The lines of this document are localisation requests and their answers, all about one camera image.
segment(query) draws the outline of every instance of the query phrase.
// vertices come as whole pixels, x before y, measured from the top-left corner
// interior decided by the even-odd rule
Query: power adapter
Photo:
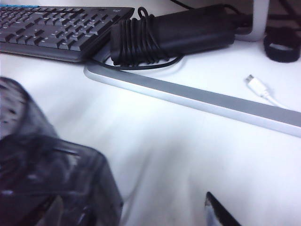
[[[111,28],[114,65],[152,64],[224,47],[235,39],[236,27],[222,4],[157,17],[140,7],[138,14],[140,20],[123,20]]]

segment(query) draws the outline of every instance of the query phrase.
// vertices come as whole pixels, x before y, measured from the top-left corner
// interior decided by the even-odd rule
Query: black cable
[[[272,27],[272,26],[267,26],[265,31],[269,32],[272,29],[275,29],[276,27]],[[292,28],[295,32],[301,32],[301,28]]]
[[[269,20],[294,20],[291,15],[286,14],[270,14],[268,18]]]
[[[293,7],[286,0],[279,0],[279,2],[292,19],[301,27],[301,17],[297,15]]]
[[[175,63],[178,63],[180,60],[182,60],[183,57],[184,56],[179,56],[179,57],[177,57],[177,58],[175,58],[172,61],[169,61],[167,63],[159,64],[159,65],[149,65],[149,66],[112,66],[112,65],[107,65],[105,63],[106,60],[104,60],[104,62],[99,62],[99,61],[94,60],[94,59],[92,59],[92,60],[94,60],[100,66],[110,68],[110,69],[114,69],[114,70],[148,70],[148,69],[157,69],[157,68],[171,66]]]
[[[115,70],[146,70],[171,66],[183,58],[183,56],[179,56],[170,62],[159,65],[138,66],[141,58],[144,59],[143,62],[148,64],[157,63],[161,58],[166,61],[169,60],[169,56],[159,46],[151,29],[151,19],[155,16],[148,15],[143,7],[138,8],[138,15],[140,21],[134,18],[119,23],[121,30],[119,53],[121,66],[107,65],[105,63],[107,58],[103,59],[102,62],[97,61],[101,66]]]
[[[180,1],[177,1],[177,0],[171,0],[173,3],[179,5],[179,6],[182,6],[183,8],[186,8],[186,9],[194,9],[193,7],[190,7],[188,5],[185,5],[184,3],[180,2]]]
[[[235,7],[232,6],[232,5],[224,4],[224,7],[225,7],[225,8],[231,9],[231,10],[234,11],[236,14],[242,14],[237,8],[235,8]]]

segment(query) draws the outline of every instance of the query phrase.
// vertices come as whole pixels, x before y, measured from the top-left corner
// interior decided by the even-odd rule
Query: black keyboard
[[[107,42],[113,24],[133,12],[126,7],[0,5],[0,52],[83,61]]]

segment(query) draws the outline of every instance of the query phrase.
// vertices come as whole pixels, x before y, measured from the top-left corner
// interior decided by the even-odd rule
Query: white usb cable
[[[283,104],[279,103],[275,100],[269,93],[268,88],[257,78],[254,78],[252,75],[249,75],[246,78],[246,82],[250,90],[252,90],[256,95],[270,101],[273,105],[289,109],[288,107],[284,106]]]

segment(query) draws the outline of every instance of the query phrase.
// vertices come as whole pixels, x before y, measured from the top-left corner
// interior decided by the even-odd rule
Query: white desk
[[[142,5],[155,15],[181,10],[167,0],[86,5]],[[205,226],[207,191],[244,226],[301,225],[300,138],[92,81],[83,64],[8,54],[0,60],[1,75],[25,87],[62,139],[107,156],[125,200],[121,225]],[[261,43],[237,41],[141,74],[265,103],[243,83],[252,73],[301,111],[300,69],[300,60],[272,62]]]

